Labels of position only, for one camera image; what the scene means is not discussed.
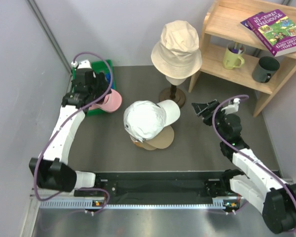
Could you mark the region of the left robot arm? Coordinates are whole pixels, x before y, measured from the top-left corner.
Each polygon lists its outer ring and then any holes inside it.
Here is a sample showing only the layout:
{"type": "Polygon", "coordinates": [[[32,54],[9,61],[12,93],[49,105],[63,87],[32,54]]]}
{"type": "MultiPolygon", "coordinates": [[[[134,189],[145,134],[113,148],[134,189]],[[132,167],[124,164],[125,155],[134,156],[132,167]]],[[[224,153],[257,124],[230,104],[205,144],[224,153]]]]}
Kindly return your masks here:
{"type": "Polygon", "coordinates": [[[76,132],[94,102],[103,101],[111,94],[110,84],[103,72],[90,68],[77,69],[73,80],[74,91],[67,93],[52,135],[39,157],[31,158],[29,169],[34,177],[34,191],[38,189],[71,192],[85,188],[92,196],[98,195],[102,184],[95,173],[76,171],[69,167],[69,152],[76,132]]]}

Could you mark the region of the cream bucket hat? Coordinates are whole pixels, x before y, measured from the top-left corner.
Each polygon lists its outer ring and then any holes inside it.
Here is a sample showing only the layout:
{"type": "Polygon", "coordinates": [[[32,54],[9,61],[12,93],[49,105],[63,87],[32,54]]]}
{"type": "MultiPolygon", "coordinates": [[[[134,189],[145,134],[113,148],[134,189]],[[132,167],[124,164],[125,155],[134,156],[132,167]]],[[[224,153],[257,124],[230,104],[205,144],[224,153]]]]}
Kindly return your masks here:
{"type": "Polygon", "coordinates": [[[150,57],[156,69],[168,77],[192,76],[203,63],[197,30],[183,20],[165,24],[150,57]]]}

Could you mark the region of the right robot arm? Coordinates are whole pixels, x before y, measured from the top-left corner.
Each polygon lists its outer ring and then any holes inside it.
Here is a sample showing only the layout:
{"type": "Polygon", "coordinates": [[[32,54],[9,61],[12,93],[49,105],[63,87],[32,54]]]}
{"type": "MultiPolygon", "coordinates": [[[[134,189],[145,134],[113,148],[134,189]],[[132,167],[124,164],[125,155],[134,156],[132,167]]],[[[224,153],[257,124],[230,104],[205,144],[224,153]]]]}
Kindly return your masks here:
{"type": "Polygon", "coordinates": [[[274,234],[296,232],[296,184],[287,183],[267,168],[241,137],[241,119],[236,113],[247,98],[240,95],[227,99],[226,107],[217,100],[192,103],[196,115],[212,126],[221,140],[222,154],[237,167],[222,173],[217,189],[208,181],[208,193],[213,197],[236,193],[262,215],[274,234]]]}

